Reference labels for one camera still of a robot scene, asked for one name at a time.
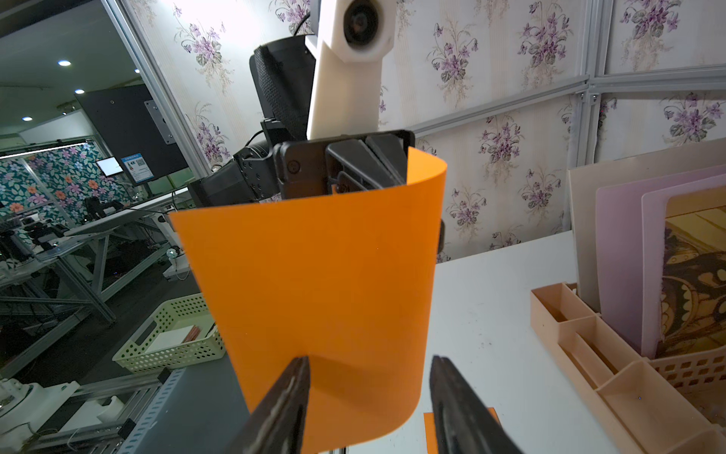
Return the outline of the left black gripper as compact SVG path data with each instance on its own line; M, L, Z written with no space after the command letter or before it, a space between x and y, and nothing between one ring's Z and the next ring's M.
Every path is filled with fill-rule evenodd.
M409 130L283 142L273 158L284 200L400 187L408 182Z

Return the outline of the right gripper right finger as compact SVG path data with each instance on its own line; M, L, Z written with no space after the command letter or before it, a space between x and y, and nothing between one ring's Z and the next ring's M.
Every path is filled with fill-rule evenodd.
M440 453L522 453L503 427L491 418L487 407L451 359L433 358L429 388ZM468 431L454 435L462 426Z

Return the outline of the orange square paper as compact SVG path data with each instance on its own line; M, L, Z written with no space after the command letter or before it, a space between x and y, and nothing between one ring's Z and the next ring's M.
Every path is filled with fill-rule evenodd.
M401 187L172 216L248 408L309 359L303 452L372 441L414 413L446 172L411 149Z
M489 412L491 418L493 418L493 420L495 420L495 423L497 423L499 426L501 426L501 421L499 419L499 416L498 416L495 408L487 407L487 411ZM434 412L424 412L423 413L423 422L425 423L425 444L427 445L427 453L437 454L437 453L439 453L439 445L438 445ZM467 429L467 431L468 431L468 428L465 426L462 426L461 428L456 429L454 431L454 435L464 435L465 429Z

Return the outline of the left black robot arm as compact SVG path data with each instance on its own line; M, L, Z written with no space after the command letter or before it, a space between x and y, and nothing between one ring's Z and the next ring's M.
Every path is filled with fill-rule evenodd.
M315 59L303 36L261 45L250 58L265 115L264 140L189 185L198 208L311 198L398 187L408 181L411 131L309 140L306 126Z

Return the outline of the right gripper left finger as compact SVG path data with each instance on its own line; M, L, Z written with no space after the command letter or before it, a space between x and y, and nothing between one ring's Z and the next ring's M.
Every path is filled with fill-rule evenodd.
M308 357L293 359L224 453L301 453L311 384Z

